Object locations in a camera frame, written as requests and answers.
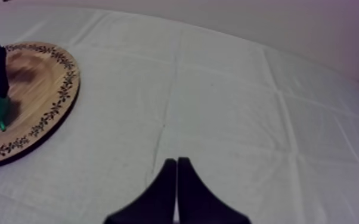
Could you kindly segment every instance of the wooden tray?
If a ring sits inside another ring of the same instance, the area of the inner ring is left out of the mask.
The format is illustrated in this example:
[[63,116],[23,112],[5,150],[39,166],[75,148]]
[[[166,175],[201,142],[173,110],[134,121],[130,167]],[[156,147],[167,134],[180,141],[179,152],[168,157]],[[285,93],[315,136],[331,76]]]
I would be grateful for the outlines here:
[[10,111],[0,130],[0,164],[18,158],[59,123],[78,93],[75,59],[50,43],[7,45]]

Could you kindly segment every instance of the white table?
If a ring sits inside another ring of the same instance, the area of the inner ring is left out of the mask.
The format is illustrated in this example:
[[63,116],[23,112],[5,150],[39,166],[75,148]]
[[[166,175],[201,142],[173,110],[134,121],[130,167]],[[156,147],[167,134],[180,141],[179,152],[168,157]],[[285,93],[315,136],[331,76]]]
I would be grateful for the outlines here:
[[66,48],[78,101],[0,167],[0,224],[102,223],[165,158],[190,157],[257,224],[359,223],[359,84],[257,43],[79,8],[0,8],[0,43]]

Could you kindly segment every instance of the wood grain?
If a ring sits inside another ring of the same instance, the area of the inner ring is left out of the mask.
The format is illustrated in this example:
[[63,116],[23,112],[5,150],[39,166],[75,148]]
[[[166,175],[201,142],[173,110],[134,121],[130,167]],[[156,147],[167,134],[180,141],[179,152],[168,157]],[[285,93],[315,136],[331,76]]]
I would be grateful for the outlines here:
[[73,104],[80,85],[75,59],[42,42],[7,45],[10,110],[0,130],[0,162],[46,135]]

